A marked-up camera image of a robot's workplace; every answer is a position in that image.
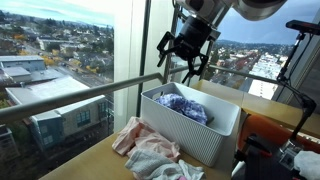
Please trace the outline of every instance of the folded clothing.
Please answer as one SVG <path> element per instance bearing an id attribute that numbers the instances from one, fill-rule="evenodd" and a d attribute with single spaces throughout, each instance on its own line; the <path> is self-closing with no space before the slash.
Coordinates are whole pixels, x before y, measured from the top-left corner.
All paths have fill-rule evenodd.
<path id="1" fill-rule="evenodd" d="M 294 169 L 308 180 L 320 180 L 320 154 L 300 151 L 294 158 Z"/>
<path id="2" fill-rule="evenodd" d="M 187 100 L 180 95 L 170 93 L 160 96 L 155 101 L 203 125 L 207 123 L 207 115 L 202 105 L 194 100 Z"/>
<path id="3" fill-rule="evenodd" d="M 175 142 L 153 130 L 146 122 L 137 117 L 131 117 L 127 125 L 118 133 L 112 148 L 120 155 L 131 155 L 138 149 L 157 152 L 172 161 L 177 161 L 180 147 Z"/>
<path id="4" fill-rule="evenodd" d="M 145 149 L 135 151 L 125 167 L 131 170 L 134 177 L 139 180 L 199 180 L 205 178 L 202 167 L 193 167 L 183 160 L 175 163 L 159 153 Z"/>

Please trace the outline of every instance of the sky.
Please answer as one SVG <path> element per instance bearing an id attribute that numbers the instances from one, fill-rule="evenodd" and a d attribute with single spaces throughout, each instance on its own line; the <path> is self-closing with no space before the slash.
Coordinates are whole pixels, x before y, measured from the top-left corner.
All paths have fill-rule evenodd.
<path id="1" fill-rule="evenodd" d="M 113 0 L 0 0 L 0 9 L 11 13 L 114 26 Z"/>
<path id="2" fill-rule="evenodd" d="M 294 44 L 298 31 L 285 24 L 293 19 L 312 22 L 320 8 L 320 0 L 287 0 L 271 17 L 261 21 L 245 20 L 230 9 L 218 27 L 219 39 L 244 43 Z"/>
<path id="3" fill-rule="evenodd" d="M 244 19 L 231 8 L 218 27 L 219 39 L 294 44 L 298 32 L 286 28 L 286 22 L 293 19 L 312 22 L 320 8 L 319 1 L 287 0 L 274 15 L 254 22 Z M 29 16 L 114 26 L 116 4 L 116 0 L 0 0 L 0 9 Z"/>

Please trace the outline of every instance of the wooden table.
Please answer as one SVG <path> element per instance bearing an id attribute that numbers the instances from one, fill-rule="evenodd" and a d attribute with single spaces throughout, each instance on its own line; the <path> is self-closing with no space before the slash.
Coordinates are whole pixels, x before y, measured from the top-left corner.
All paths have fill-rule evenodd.
<path id="1" fill-rule="evenodd" d="M 193 88 L 237 104 L 248 113 L 271 118 L 278 124 L 288 128 L 295 128 L 302 116 L 302 110 L 300 108 L 264 99 L 206 80 L 199 81 Z M 241 93 L 243 94 L 243 98 L 238 98 Z M 320 138 L 319 127 L 320 115 L 314 113 L 303 125 L 301 132 Z"/>
<path id="2" fill-rule="evenodd" d="M 203 89 L 203 92 L 208 93 L 210 89 Z M 217 93 L 223 92 L 223 99 L 233 102 L 237 105 L 242 103 L 243 92 L 228 88 L 228 91 L 214 91 Z M 222 151 L 213 168 L 207 167 L 193 157 L 181 151 L 181 159 L 193 166 L 201 166 L 204 168 L 207 179 L 230 179 L 232 172 L 233 154 L 236 146 L 236 137 L 238 132 L 239 121 L 235 122 L 231 135 L 226 138 L 222 145 Z M 90 149 L 84 151 L 80 155 L 61 165 L 46 176 L 43 180 L 81 180 L 81 179 L 134 179 L 132 172 L 124 167 L 128 157 L 122 157 L 113 151 L 111 145 L 117 138 L 116 134 L 102 140 Z"/>
<path id="3" fill-rule="evenodd" d="M 275 121 L 288 126 L 296 126 L 301 116 L 301 110 L 298 108 L 259 98 L 205 80 L 199 81 L 193 88 L 232 102 L 242 107 L 247 112 L 270 117 Z M 311 133 L 311 135 L 319 136 L 320 133 L 317 129 L 320 127 L 320 121 L 316 121 L 318 119 L 320 120 L 319 115 L 313 115 L 303 129 Z M 184 152 L 181 152 L 181 158 L 194 166 L 204 167 L 207 179 L 230 179 L 238 125 L 239 122 L 237 121 L 232 134 L 223 144 L 223 150 L 220 152 L 213 168 L 203 165 Z M 124 167 L 128 157 L 120 156 L 111 148 L 111 145 L 116 138 L 116 134 L 111 135 L 41 179 L 134 179 L 132 172 Z"/>

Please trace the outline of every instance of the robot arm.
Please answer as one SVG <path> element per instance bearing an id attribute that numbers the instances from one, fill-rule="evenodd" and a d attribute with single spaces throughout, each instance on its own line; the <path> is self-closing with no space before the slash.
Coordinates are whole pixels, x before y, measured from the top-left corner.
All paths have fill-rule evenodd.
<path id="1" fill-rule="evenodd" d="M 181 59 L 188 61 L 189 72 L 182 81 L 184 83 L 188 77 L 201 74 L 208 62 L 208 56 L 201 54 L 200 50 L 205 41 L 216 39 L 212 34 L 231 7 L 245 19 L 257 21 L 274 14 L 286 0 L 176 0 L 176 2 L 191 15 L 177 37 L 167 32 L 160 41 L 157 46 L 160 52 L 158 67 L 162 65 L 167 54 L 174 52 Z M 164 50 L 169 41 L 173 41 L 173 47 Z M 194 70 L 192 61 L 197 56 L 200 57 L 201 65 L 198 70 Z"/>

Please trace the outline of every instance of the blue cloth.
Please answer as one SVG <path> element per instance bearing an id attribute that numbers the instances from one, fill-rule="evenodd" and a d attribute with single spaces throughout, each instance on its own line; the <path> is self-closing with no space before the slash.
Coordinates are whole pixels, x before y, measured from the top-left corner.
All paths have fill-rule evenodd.
<path id="1" fill-rule="evenodd" d="M 203 125 L 207 123 L 207 115 L 202 105 L 193 100 L 187 100 L 177 94 L 166 94 L 155 101 Z"/>

